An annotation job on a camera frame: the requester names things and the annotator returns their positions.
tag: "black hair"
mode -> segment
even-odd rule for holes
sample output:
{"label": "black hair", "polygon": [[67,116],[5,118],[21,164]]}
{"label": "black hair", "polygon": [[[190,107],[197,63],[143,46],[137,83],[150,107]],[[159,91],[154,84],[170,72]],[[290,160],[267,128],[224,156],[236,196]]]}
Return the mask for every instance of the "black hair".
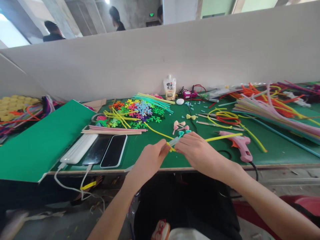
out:
{"label": "black hair", "polygon": [[48,29],[48,31],[50,33],[54,33],[54,32],[59,31],[59,27],[54,22],[45,21],[44,25],[46,26],[46,28]]}
{"label": "black hair", "polygon": [[157,11],[157,16],[159,19],[161,19],[161,15],[163,14],[163,9],[162,9],[162,5],[158,8],[158,11]]}
{"label": "black hair", "polygon": [[119,30],[120,31],[123,31],[123,30],[126,30],[124,28],[124,25],[123,23],[120,21],[120,14],[119,14],[119,11],[114,7],[112,6],[110,9],[109,9],[109,14],[110,16],[112,17],[112,19],[119,24]]}

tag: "white ball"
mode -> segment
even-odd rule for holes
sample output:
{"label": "white ball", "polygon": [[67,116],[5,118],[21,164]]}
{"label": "white ball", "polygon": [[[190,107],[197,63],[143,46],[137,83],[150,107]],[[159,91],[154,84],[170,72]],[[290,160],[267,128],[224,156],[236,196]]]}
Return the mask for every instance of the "white ball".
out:
{"label": "white ball", "polygon": [[183,98],[177,99],[176,103],[177,103],[178,105],[182,105],[182,104],[184,103]]}

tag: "phone screen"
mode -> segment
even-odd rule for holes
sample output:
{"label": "phone screen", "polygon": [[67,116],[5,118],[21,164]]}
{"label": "phone screen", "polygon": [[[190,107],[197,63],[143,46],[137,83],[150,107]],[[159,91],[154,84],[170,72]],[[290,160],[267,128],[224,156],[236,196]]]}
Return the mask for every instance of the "phone screen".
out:
{"label": "phone screen", "polygon": [[104,155],[100,167],[112,168],[120,165],[122,153],[125,143],[127,141],[127,135],[115,135],[112,137],[106,154]]}
{"label": "phone screen", "polygon": [[83,156],[82,165],[98,164],[104,156],[109,145],[110,135],[99,135],[89,148],[87,153]]}

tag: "hot glue gun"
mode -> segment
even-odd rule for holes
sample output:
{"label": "hot glue gun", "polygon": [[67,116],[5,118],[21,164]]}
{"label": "hot glue gun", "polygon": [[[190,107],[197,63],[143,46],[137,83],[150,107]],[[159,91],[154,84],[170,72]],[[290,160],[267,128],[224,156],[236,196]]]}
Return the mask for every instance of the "hot glue gun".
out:
{"label": "hot glue gun", "polygon": [[[231,132],[226,132],[226,131],[219,131],[215,133],[218,133],[220,136],[226,136],[230,134],[234,134]],[[243,162],[252,162],[252,155],[247,147],[247,144],[250,143],[250,138],[245,137],[245,136],[236,136],[236,137],[231,137],[228,138],[229,140],[232,141],[232,147],[239,148],[240,153],[241,153],[241,161]]]}

